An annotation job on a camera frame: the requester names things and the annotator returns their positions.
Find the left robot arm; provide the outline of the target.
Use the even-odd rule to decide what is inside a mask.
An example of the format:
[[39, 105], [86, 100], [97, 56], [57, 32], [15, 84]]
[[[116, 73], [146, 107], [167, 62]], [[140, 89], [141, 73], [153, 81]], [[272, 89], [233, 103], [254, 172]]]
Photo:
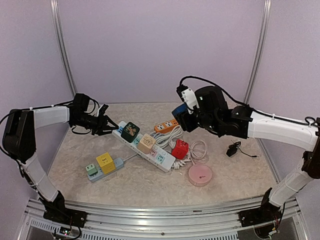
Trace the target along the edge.
[[77, 93], [73, 100], [51, 106], [12, 109], [2, 119], [6, 125], [1, 151], [18, 164], [21, 176], [37, 192], [46, 210], [61, 223], [70, 218], [70, 211], [38, 160], [36, 129], [67, 123], [71, 129], [82, 127], [93, 136], [117, 130], [118, 125], [105, 114], [107, 104], [102, 105], [96, 115], [88, 112], [92, 100], [84, 93]]

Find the long white power strip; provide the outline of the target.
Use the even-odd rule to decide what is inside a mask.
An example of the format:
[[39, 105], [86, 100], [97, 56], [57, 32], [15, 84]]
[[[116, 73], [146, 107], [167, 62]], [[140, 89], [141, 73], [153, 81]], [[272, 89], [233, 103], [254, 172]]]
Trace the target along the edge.
[[121, 121], [112, 135], [165, 173], [171, 171], [176, 158], [156, 145], [156, 140], [149, 134], [141, 134], [140, 128], [133, 122]]

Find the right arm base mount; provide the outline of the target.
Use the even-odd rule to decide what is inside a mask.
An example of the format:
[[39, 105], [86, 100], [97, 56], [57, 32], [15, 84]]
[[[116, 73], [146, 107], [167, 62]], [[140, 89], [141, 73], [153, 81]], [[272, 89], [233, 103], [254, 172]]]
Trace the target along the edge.
[[263, 201], [257, 208], [242, 210], [238, 217], [242, 227], [259, 225], [281, 218], [280, 207], [274, 206], [268, 201]]

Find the beige cube adapter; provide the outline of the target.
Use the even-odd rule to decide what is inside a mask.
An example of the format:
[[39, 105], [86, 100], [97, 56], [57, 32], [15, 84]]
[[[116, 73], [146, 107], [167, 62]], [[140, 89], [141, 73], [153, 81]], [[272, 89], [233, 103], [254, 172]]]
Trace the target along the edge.
[[142, 138], [139, 140], [137, 149], [147, 155], [151, 152], [151, 149], [153, 148], [155, 143], [156, 143], [156, 139], [153, 138], [151, 135], [145, 133], [142, 136]]

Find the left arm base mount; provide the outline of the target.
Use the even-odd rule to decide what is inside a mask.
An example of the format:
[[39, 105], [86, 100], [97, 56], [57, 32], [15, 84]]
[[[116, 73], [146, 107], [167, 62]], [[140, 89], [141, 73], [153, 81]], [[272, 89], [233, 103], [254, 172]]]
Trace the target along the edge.
[[43, 218], [56, 223], [83, 228], [87, 221], [88, 213], [81, 210], [66, 208], [59, 210], [56, 207], [45, 205]]

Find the blue cube adapter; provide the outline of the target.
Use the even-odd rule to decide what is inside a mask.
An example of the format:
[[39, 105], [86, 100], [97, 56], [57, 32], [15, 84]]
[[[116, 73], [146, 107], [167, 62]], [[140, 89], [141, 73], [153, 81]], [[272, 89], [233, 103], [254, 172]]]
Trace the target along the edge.
[[188, 108], [187, 105], [185, 103], [177, 106], [172, 112], [173, 117], [175, 118], [175, 120], [178, 122], [178, 124], [181, 123], [183, 116], [185, 114], [189, 114], [188, 112]]

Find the yellow cube adapter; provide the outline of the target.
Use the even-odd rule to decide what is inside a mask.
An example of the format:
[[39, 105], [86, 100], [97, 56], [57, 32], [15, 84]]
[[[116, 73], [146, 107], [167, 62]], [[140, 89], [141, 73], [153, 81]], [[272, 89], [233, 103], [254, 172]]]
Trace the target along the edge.
[[105, 175], [113, 172], [116, 169], [114, 160], [108, 152], [97, 156], [96, 161]]

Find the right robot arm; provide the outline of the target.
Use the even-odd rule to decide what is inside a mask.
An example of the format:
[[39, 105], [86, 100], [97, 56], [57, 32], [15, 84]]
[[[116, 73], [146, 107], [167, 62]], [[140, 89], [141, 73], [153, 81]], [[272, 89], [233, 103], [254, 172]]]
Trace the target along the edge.
[[320, 122], [302, 122], [258, 111], [239, 103], [229, 108], [223, 90], [205, 86], [196, 91], [186, 85], [176, 89], [183, 105], [172, 114], [182, 129], [202, 128], [217, 136], [265, 139], [304, 149], [302, 160], [280, 183], [267, 190], [256, 218], [266, 222], [287, 199], [320, 177]]

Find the dark green cube adapter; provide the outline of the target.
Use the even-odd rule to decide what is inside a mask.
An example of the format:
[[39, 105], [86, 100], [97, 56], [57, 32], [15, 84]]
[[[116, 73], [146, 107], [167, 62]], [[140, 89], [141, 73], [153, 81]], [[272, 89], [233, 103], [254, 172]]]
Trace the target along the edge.
[[128, 122], [123, 128], [121, 137], [129, 143], [132, 143], [140, 132], [140, 128], [133, 122]]

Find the black charger plug with cable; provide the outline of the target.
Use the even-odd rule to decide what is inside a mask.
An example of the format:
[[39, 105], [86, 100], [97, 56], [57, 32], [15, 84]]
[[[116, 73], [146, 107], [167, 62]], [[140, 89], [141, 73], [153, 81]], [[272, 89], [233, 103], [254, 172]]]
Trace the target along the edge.
[[242, 144], [241, 141], [232, 142], [232, 144], [230, 144], [230, 145], [228, 146], [228, 149], [227, 149], [227, 151], [226, 151], [226, 155], [231, 158], [231, 157], [234, 156], [238, 151], [240, 151], [242, 154], [244, 154], [244, 155], [246, 155], [246, 156], [248, 156], [248, 157], [250, 157], [250, 158], [257, 158], [257, 157], [258, 157], [258, 155], [250, 155], [250, 154], [244, 152], [244, 151], [241, 149], [241, 144]]

